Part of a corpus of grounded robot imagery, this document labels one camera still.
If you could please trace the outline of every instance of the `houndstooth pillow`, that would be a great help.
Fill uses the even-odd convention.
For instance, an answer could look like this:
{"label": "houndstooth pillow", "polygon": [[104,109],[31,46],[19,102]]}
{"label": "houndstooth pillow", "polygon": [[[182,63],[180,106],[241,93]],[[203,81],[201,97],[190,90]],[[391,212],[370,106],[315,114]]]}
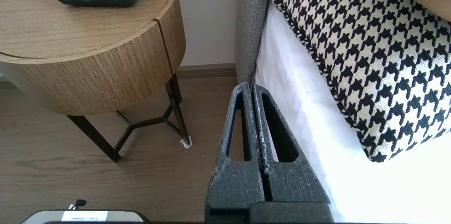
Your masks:
{"label": "houndstooth pillow", "polygon": [[449,22],[414,0],[271,1],[309,49],[370,160],[450,130]]}

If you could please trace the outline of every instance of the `white wall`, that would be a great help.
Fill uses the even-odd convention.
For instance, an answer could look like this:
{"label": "white wall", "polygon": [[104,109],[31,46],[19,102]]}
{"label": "white wall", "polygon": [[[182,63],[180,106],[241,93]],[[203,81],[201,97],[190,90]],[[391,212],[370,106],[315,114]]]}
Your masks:
{"label": "white wall", "polygon": [[186,36],[182,65],[235,62],[237,0],[180,0]]}

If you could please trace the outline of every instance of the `mattress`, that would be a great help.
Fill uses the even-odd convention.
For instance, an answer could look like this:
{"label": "mattress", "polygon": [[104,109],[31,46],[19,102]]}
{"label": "mattress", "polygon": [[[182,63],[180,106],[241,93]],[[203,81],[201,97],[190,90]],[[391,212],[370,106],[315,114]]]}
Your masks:
{"label": "mattress", "polygon": [[255,81],[277,102],[329,196],[335,222],[451,223],[451,139],[439,137],[384,163],[368,160],[313,59],[272,4]]}

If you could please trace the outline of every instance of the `side table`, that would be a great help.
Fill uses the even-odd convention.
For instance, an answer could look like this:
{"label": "side table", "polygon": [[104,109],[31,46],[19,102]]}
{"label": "side table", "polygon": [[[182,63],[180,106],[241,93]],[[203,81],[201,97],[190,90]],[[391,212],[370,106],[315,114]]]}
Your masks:
{"label": "side table", "polygon": [[[39,105],[69,117],[119,161],[131,132],[166,123],[191,145],[176,77],[185,54],[179,0],[138,0],[128,8],[74,7],[57,0],[0,0],[0,73]],[[163,85],[164,115],[138,123],[119,110]],[[115,147],[85,118],[116,112],[129,124]],[[179,128],[168,117],[174,112]]]}

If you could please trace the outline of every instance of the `black metal table leg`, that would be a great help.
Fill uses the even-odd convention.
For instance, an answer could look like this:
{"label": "black metal table leg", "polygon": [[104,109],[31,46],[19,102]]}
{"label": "black metal table leg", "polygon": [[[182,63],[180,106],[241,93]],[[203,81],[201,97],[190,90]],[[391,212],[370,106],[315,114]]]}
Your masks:
{"label": "black metal table leg", "polygon": [[169,100],[171,101],[172,111],[174,112],[177,124],[179,124],[179,134],[183,137],[183,140],[186,144],[191,145],[190,136],[188,135],[188,131],[185,126],[185,120],[183,120],[182,110],[180,109],[179,105],[179,103],[182,101],[182,95],[180,93],[179,83],[175,74],[169,80],[169,82],[166,83],[166,92],[168,94]]}
{"label": "black metal table leg", "polygon": [[[151,126],[158,123],[166,123],[169,127],[171,127],[171,129],[179,134],[183,138],[183,141],[189,146],[191,145],[191,140],[185,126],[185,121],[183,120],[182,110],[179,106],[180,102],[182,101],[182,95],[180,93],[179,83],[175,74],[166,83],[166,91],[171,104],[166,109],[166,112],[162,117],[133,123],[120,111],[116,111],[116,114],[119,117],[123,118],[123,120],[126,121],[129,126],[127,127],[126,131],[121,136],[115,147],[112,147],[84,116],[68,116],[68,118],[71,119],[72,122],[74,122],[78,126],[78,128],[80,128],[86,134],[86,136],[88,136],[92,140],[92,142],[94,142],[114,162],[118,162],[121,158],[121,155],[119,155],[119,150],[121,150],[122,146],[124,146],[125,142],[132,134],[132,131],[134,129]],[[174,112],[177,124],[179,124],[179,128],[177,128],[173,123],[171,123],[171,121],[169,121],[169,116],[172,112]]]}
{"label": "black metal table leg", "polygon": [[100,150],[102,150],[114,162],[118,162],[121,156],[119,153],[106,141],[102,134],[95,129],[94,126],[84,116],[68,116],[74,124],[80,128],[92,142],[94,142]]}

